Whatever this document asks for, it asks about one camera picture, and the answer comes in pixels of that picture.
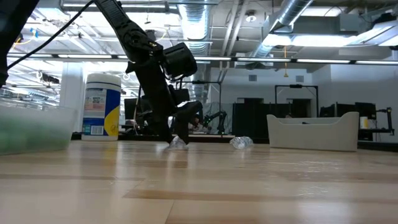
clear plastic bag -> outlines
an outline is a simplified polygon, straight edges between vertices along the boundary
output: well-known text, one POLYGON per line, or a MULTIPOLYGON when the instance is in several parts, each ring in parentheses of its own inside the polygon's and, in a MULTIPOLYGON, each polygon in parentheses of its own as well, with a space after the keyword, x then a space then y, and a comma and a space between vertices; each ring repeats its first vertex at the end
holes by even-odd
POLYGON ((236 149, 247 149, 253 145, 253 140, 249 137, 235 137, 229 142, 232 144, 236 149))
POLYGON ((173 141, 170 143, 169 149, 188 149, 188 146, 182 139, 180 139, 178 136, 175 136, 173 141))

ceiling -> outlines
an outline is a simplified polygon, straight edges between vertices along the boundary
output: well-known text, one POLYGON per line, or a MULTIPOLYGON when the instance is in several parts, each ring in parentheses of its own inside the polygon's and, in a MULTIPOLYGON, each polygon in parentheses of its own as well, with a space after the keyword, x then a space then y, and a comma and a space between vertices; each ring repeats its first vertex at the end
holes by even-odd
MULTIPOLYGON (((27 53, 38 47, 46 41, 51 35, 59 30, 77 10, 80 8, 79 4, 84 4, 88 1, 79 0, 64 0, 64 7, 61 10, 54 7, 40 7, 37 8, 31 15, 22 34, 24 40, 21 44, 15 45, 11 52, 27 53), (32 30, 37 31, 37 37, 33 36, 32 30)), ((176 2, 192 3, 195 0, 179 0, 169 1, 171 6, 176 2)), ((254 22, 247 22, 243 20, 241 28, 238 32, 239 40, 233 45, 232 54, 247 53, 253 51, 263 40, 262 26, 267 15, 277 12, 280 9, 282 1, 250 1, 247 10, 254 10, 256 20, 254 22)), ((122 1, 123 4, 147 4, 148 1, 122 1)), ((227 24, 230 18, 230 12, 233 8, 233 0, 222 1, 207 1, 208 7, 211 7, 210 17, 210 36, 204 40, 210 45, 210 55, 218 56, 224 42, 224 37, 227 31, 227 24)), ((368 1, 326 1, 316 0, 311 6, 302 14, 302 16, 327 16, 336 17, 342 12, 357 14, 362 12, 371 12, 379 8, 391 6, 396 3, 396 0, 368 0, 368 1)), ((179 42, 186 42, 184 39, 183 30, 181 28, 181 19, 178 14, 164 14, 164 13, 146 13, 129 12, 132 8, 126 8, 128 16, 145 30, 155 30, 158 43, 165 48, 175 45, 179 42)), ((42 49, 39 53, 43 54, 124 54, 114 31, 107 23, 104 16, 96 11, 96 8, 90 8, 87 12, 83 12, 79 19, 70 26, 63 34, 59 35, 48 46, 42 49)), ((370 46, 370 47, 299 47, 286 46, 274 47, 271 51, 274 57, 293 57, 293 58, 332 58, 332 59, 346 59, 346 58, 360 58, 360 59, 384 59, 391 55, 388 47, 370 46)), ((128 78, 124 75, 126 64, 124 62, 84 62, 85 74, 92 72, 106 72, 112 75, 119 75, 122 77, 123 86, 138 87, 139 83, 134 75, 128 78)), ((218 63, 212 63, 212 67, 218 67, 218 63)), ((285 68, 283 63, 276 63, 270 68, 276 71, 285 68)), ((289 68, 302 68, 311 72, 311 69, 316 68, 315 65, 289 65, 289 68)), ((62 81, 62 62, 54 61, 37 61, 25 60, 16 65, 10 73, 10 84, 15 85, 46 85, 37 78, 37 71, 41 70, 51 76, 62 81)), ((56 95, 57 90, 40 89, 45 94, 56 95)), ((136 90, 129 91, 128 95, 134 96, 137 94, 136 90)))

ductwork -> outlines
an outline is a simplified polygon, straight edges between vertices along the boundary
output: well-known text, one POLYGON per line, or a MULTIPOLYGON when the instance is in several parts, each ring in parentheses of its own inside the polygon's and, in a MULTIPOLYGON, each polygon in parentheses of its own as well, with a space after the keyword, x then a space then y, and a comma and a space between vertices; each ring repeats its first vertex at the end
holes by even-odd
MULTIPOLYGON (((300 17, 304 10, 311 5, 313 0, 285 0, 278 12, 271 17, 268 17, 264 23, 263 29, 266 33, 265 38, 269 32, 282 27, 290 27, 286 32, 292 30, 293 23, 300 17)), ((251 57, 266 57, 271 52, 274 46, 264 45, 262 43, 251 54, 251 57)))
MULTIPOLYGON (((202 4, 178 5, 182 17, 181 27, 184 39, 206 40, 209 36, 210 6, 202 4)), ((204 42, 188 42, 188 48, 193 55, 208 55, 209 44, 204 42)), ((198 71, 193 80, 210 81, 210 65, 198 64, 198 71)), ((203 103, 207 100, 209 84, 192 85, 195 96, 203 103)))

